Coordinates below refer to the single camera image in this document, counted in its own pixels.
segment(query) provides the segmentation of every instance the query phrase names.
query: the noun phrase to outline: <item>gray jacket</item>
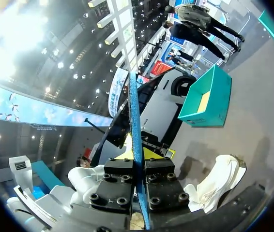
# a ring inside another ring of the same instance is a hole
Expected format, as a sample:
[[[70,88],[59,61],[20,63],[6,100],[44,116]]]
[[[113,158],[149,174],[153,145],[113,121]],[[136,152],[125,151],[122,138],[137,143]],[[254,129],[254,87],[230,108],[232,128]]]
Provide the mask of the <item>gray jacket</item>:
[[[198,6],[183,4],[175,7],[175,10],[181,22],[190,23],[202,30],[207,30],[210,25],[212,17]]]

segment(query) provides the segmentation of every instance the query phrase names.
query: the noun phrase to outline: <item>black pants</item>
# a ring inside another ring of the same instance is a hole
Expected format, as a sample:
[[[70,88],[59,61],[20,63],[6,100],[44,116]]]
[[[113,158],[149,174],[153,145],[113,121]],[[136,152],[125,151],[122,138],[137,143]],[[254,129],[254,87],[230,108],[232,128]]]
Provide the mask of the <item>black pants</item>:
[[[180,52],[180,57],[192,62],[193,61],[193,56],[190,56],[189,54],[183,52],[183,51],[179,51]]]
[[[217,28],[219,28],[220,30],[225,31],[235,37],[239,37],[238,33],[235,32],[233,29],[231,29],[227,26],[224,26],[222,23],[218,22],[214,18],[211,19],[210,25],[208,26],[208,28],[206,30],[210,34],[218,37],[223,42],[229,44],[232,48],[235,49],[237,47],[237,45],[232,40],[230,40],[228,37],[226,37],[224,34],[222,34],[220,31],[218,31]]]
[[[224,59],[223,53],[206,36],[200,34],[198,44],[208,48],[208,50],[214,53],[217,57]]]

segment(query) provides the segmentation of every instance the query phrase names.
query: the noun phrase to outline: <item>white cloth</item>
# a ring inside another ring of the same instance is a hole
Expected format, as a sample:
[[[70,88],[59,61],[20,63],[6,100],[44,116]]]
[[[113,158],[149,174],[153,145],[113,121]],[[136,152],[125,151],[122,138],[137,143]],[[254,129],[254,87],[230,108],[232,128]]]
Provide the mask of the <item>white cloth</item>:
[[[209,175],[197,185],[188,184],[184,191],[190,196],[189,208],[192,212],[203,209],[210,213],[217,208],[221,196],[234,188],[243,177],[246,168],[239,167],[231,155],[220,155]]]

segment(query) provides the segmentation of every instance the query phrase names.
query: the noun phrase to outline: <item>red sign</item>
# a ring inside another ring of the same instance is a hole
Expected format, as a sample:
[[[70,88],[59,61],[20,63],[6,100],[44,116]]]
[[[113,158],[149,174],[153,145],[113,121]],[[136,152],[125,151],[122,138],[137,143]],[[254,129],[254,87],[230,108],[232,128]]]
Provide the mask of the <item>red sign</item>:
[[[165,71],[167,71],[169,69],[171,69],[171,66],[169,66],[168,64],[165,64],[165,63],[163,63],[163,62],[161,62],[161,61],[158,60],[155,63],[155,65],[154,65],[151,73],[158,76],[161,73],[163,73],[163,72],[165,72]]]

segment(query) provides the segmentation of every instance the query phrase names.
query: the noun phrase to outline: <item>tire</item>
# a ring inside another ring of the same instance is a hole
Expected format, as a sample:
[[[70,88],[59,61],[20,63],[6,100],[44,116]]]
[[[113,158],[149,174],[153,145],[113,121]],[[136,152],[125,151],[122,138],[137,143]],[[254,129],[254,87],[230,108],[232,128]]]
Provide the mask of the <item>tire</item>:
[[[173,81],[170,92],[175,96],[186,96],[190,86],[193,85],[194,82],[196,82],[194,76],[179,76]]]

